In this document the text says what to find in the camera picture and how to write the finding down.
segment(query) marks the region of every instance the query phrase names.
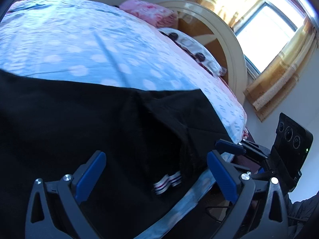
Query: bed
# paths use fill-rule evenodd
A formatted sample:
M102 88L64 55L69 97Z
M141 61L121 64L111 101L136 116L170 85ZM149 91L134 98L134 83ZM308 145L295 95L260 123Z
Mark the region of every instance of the bed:
M227 85L211 76L154 27L118 8L86 0L25 0L0 23L0 68L34 78L142 90L200 88L234 143L242 139L247 85L244 55L231 29L213 12L185 1L162 6L179 13L178 29L227 69ZM232 155L224 153L226 161ZM161 238L215 183L209 170L158 222L136 238Z

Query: bed frame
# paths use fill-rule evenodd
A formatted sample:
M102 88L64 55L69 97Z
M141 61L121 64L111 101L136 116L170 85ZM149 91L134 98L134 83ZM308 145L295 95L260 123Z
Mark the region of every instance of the bed frame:
M178 12L178 30L196 39L227 69L223 79L243 105L247 87L244 54L232 29L209 9L189 1L165 1L159 5Z

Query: blue bedsheet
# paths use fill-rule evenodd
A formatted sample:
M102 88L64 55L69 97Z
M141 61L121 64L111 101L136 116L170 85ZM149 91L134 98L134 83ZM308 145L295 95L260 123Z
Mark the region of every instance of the blue bedsheet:
M143 90L200 88L231 139L245 117L211 76L172 52L146 23L115 7L85 0L25 0L0 23L0 68L21 76ZM224 153L226 161L232 155ZM215 179L205 171L161 220L137 238L161 238L194 208Z

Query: black cable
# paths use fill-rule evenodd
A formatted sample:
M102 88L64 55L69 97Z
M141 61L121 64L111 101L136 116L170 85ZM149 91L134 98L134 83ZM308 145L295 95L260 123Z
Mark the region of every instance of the black cable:
M212 219L214 219L216 222L221 223L221 220L218 220L216 217L212 216L212 214L209 212L209 209L212 208L231 208L231 206L211 206L211 207L205 207L205 212L207 215L209 215Z
M300 222L307 222L308 219L300 219L300 218L296 218L296 217L291 217L291 216L288 216L289 219L292 219L292 220L296 220L296 221L300 221Z

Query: window frame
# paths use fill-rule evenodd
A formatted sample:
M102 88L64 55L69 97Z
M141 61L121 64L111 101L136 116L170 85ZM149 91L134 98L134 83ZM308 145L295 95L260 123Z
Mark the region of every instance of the window frame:
M237 36L240 32L244 30L244 28L255 18L255 16L264 8L268 6L270 9L272 9L287 25L296 32L297 26L274 4L271 2L265 0L263 4L249 17L249 19L235 32L235 36ZM257 69L257 67L249 60L248 57L245 56L246 60L246 66L248 73L256 79L258 75L261 74L261 72Z

